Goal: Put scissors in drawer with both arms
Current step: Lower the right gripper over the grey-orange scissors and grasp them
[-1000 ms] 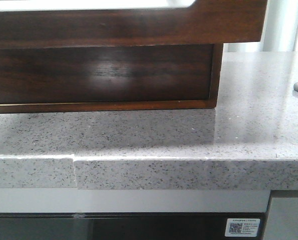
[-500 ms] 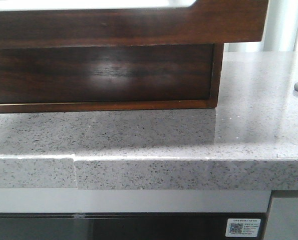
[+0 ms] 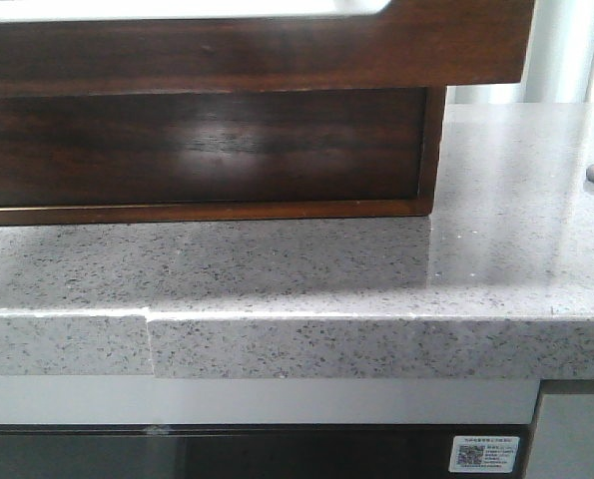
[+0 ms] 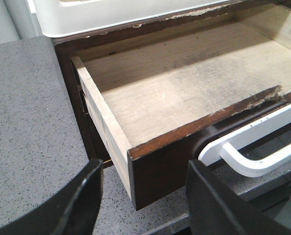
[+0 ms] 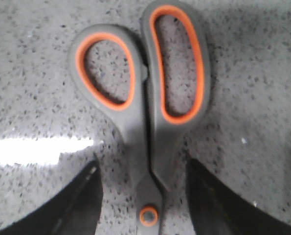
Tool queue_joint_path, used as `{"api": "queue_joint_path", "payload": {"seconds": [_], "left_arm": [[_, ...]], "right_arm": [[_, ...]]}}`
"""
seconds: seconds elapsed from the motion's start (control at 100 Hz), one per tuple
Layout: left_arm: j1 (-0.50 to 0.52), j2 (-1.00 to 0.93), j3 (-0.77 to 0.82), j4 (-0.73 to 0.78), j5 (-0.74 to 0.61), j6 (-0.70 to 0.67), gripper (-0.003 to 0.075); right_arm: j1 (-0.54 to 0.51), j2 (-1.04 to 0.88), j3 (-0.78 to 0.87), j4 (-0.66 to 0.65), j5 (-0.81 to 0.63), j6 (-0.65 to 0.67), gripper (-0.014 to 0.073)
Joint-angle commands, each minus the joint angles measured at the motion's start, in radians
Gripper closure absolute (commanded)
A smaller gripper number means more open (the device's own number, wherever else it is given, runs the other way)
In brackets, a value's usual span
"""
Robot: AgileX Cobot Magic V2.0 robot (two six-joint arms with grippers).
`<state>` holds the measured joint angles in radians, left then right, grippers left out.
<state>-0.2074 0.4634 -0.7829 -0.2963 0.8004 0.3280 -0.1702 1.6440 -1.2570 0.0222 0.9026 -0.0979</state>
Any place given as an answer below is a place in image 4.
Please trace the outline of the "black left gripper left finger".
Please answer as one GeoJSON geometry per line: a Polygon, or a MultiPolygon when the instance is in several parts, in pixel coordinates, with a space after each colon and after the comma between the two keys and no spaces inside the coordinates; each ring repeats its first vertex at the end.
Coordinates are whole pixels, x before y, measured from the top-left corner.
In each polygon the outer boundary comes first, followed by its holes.
{"type": "Polygon", "coordinates": [[[21,218],[0,228],[0,235],[90,235],[103,194],[103,162],[94,158],[59,192],[21,218]]]}

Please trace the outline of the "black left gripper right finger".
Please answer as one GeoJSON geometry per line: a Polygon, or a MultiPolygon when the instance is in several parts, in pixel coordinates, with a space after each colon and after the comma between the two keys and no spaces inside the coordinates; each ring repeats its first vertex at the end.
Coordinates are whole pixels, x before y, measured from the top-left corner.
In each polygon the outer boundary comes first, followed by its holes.
{"type": "Polygon", "coordinates": [[[236,195],[201,161],[188,162],[185,186],[194,235],[291,235],[236,195]]]}

